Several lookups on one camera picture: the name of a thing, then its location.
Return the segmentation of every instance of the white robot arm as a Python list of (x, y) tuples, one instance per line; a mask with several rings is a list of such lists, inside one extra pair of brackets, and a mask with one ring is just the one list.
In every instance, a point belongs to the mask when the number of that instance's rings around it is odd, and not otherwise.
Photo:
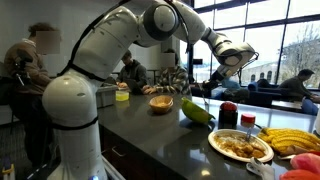
[(43, 95), (57, 129), (61, 164), (48, 179), (107, 179), (101, 157), (95, 93), (133, 43), (150, 47), (174, 35), (190, 44), (205, 41), (221, 64), (212, 76), (231, 76), (255, 53), (206, 27), (197, 13), (176, 0), (155, 1), (142, 15), (121, 1), (93, 21), (75, 45), (61, 76)]

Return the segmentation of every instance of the bowl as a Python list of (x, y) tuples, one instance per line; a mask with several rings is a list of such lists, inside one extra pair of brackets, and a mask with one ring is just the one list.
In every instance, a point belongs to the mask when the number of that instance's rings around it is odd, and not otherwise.
[(156, 114), (165, 114), (173, 105), (171, 96), (160, 95), (152, 98), (149, 102), (152, 111)]
[(116, 91), (116, 101), (126, 101), (129, 99), (129, 92)]

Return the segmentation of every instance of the dark countertop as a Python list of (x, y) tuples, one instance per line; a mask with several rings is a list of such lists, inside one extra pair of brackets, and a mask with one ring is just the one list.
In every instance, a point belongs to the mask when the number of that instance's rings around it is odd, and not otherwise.
[[(246, 163), (225, 157), (210, 146), (207, 138), (212, 130), (185, 117), (180, 106), (182, 96), (174, 97), (174, 104), (165, 115), (152, 113), (148, 103), (154, 96), (130, 95), (129, 101), (99, 109), (99, 122), (187, 179), (261, 179), (246, 170)], [(192, 97), (192, 101), (205, 107), (202, 98)], [(207, 99), (207, 102), (209, 112), (218, 118), (222, 101)], [(240, 116), (245, 112), (255, 114), (256, 124), (260, 126), (309, 132), (314, 129), (315, 116), (239, 104), (238, 130), (246, 131), (240, 126)], [(217, 120), (212, 120), (211, 124), (214, 131), (218, 129)], [(253, 134), (258, 132), (257, 127), (252, 130)], [(270, 163), (275, 168), (276, 179), (291, 167), (289, 161), (279, 160), (276, 156)]]

